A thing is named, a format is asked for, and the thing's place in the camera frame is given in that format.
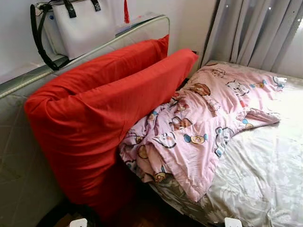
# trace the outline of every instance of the handbag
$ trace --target handbag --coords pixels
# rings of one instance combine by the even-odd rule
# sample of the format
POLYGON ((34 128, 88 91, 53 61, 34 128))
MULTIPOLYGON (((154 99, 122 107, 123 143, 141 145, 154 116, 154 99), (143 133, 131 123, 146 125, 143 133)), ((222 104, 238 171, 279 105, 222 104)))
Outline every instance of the handbag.
POLYGON ((71 60, 115 38, 110 1, 51 0, 30 6, 35 44, 42 59, 51 69, 59 70, 71 60), (42 15, 38 27, 37 13, 42 15), (52 51, 68 57, 60 65, 47 55, 42 43, 42 30, 45 30, 52 51))

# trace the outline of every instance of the gray floral sheet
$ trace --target gray floral sheet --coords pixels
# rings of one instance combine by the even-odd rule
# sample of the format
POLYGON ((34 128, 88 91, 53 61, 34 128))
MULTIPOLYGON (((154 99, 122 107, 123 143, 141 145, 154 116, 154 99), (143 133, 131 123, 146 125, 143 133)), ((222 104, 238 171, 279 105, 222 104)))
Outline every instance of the gray floral sheet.
POLYGON ((288 77, 279 101, 281 122, 234 136, 199 202, 188 199, 172 175, 150 186, 180 213, 206 226, 231 217, 249 227, 303 227, 302 98, 303 79, 288 77))

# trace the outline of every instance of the headboard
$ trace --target headboard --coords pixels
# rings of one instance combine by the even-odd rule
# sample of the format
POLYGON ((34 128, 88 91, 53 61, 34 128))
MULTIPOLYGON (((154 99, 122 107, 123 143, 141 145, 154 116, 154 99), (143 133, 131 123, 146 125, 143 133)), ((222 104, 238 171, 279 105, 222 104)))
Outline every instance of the headboard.
POLYGON ((3 90, 0 94, 0 226, 36 226, 63 198, 26 119, 23 104, 27 97, 86 61, 168 33, 168 17, 159 16, 120 34, 60 71, 42 67, 0 86, 3 90))

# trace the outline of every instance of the comforter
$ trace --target comforter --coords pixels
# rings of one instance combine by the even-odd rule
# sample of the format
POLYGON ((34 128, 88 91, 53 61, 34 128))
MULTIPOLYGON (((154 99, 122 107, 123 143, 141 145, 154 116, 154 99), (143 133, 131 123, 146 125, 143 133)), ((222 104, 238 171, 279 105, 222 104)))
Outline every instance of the comforter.
POLYGON ((198 201, 235 134, 279 121, 275 101, 285 82, 270 73, 205 66, 170 103, 128 132, 120 156, 144 182, 159 183, 172 174, 187 196, 198 201))

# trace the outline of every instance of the red pillow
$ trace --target red pillow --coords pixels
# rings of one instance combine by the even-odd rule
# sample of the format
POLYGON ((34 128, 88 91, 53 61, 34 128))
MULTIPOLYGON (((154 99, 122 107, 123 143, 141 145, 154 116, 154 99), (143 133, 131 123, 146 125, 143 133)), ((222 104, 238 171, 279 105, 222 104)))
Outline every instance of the red pillow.
POLYGON ((58 100, 137 73, 167 57, 169 35, 146 40, 88 61, 53 79, 37 92, 58 100))
POLYGON ((126 181, 123 172, 112 167, 118 144, 139 119, 170 100, 196 60, 190 50, 181 50, 129 77, 65 98, 55 98, 59 77, 57 85, 28 99, 35 136, 72 202, 97 208, 102 217, 115 210, 127 189, 120 184, 126 181))

